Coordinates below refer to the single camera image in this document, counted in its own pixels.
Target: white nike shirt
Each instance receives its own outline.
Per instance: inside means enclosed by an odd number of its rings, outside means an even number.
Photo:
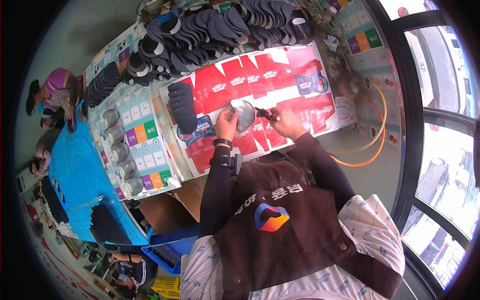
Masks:
[[[403,276],[405,256],[400,234],[377,195],[366,201],[357,195],[343,206],[338,222],[358,252],[372,256]],[[212,235],[199,238],[181,260],[180,299],[220,300],[222,261]],[[336,264],[284,284],[250,293],[254,300],[386,299]]]

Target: yellow plastic crate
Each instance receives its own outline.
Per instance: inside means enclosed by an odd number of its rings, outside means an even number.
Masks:
[[[180,299],[180,278],[173,276],[158,277],[152,290],[165,298]]]

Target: black hair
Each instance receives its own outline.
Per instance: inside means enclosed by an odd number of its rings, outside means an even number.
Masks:
[[[34,95],[38,93],[40,90],[40,84],[38,83],[38,80],[35,79],[32,81],[30,84],[30,89],[28,90],[28,98],[27,98],[27,103],[25,105],[25,109],[27,111],[27,115],[31,116],[32,115],[32,110],[33,106],[35,105],[35,98]]]
[[[30,173],[35,174],[33,172],[32,165],[35,165],[37,171],[40,170],[40,160],[38,158],[34,157],[30,161],[30,165],[28,166],[28,169],[30,170]]]
[[[119,286],[119,285],[117,285],[117,284],[115,284],[115,283],[112,283],[111,285],[115,288],[116,292],[117,292],[120,296],[122,296],[123,298],[125,298],[125,300],[131,300],[131,299],[135,298],[135,296],[136,296],[136,294],[137,294],[137,293],[135,292],[135,287],[132,287],[132,288],[130,289],[130,288],[128,288],[128,286]]]

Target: purple square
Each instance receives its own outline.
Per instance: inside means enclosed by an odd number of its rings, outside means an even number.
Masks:
[[[356,37],[349,38],[347,41],[348,41],[348,44],[350,45],[350,51],[352,51],[352,54],[357,54],[361,52],[360,46],[357,42]]]
[[[328,0],[328,4],[330,4],[330,6],[335,7],[336,11],[339,11],[342,8],[336,0]]]
[[[152,180],[150,179],[150,175],[142,176],[142,179],[144,181],[144,188],[146,190],[153,190],[154,189],[153,184],[152,184]]]
[[[120,52],[119,62],[126,60],[129,55],[130,55],[130,48],[126,48],[124,51]]]
[[[128,145],[129,145],[130,147],[135,146],[136,144],[138,144],[138,142],[137,142],[137,135],[135,134],[135,128],[128,130],[126,133],[127,133]]]
[[[120,188],[116,188],[115,191],[117,192],[117,195],[118,195],[118,197],[119,197],[120,200],[125,199],[125,196],[124,196],[123,193],[121,192],[121,189],[120,189]]]
[[[105,164],[107,164],[108,163],[108,158],[107,158],[107,155],[105,154],[105,151],[102,150],[102,152],[100,152],[100,155],[102,156],[103,162]]]

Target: orange square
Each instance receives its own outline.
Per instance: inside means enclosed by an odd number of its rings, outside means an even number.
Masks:
[[[148,140],[147,134],[145,133],[145,127],[144,127],[143,124],[135,127],[135,135],[137,136],[137,143],[138,144],[143,143],[146,140]]]
[[[357,39],[361,51],[370,49],[370,44],[368,43],[367,36],[364,32],[355,35],[355,38]]]
[[[161,189],[164,187],[162,179],[160,178],[160,173],[150,174],[150,180],[152,181],[154,188]]]
[[[345,5],[348,4],[348,0],[336,0],[338,4],[340,4],[340,7],[344,7]]]

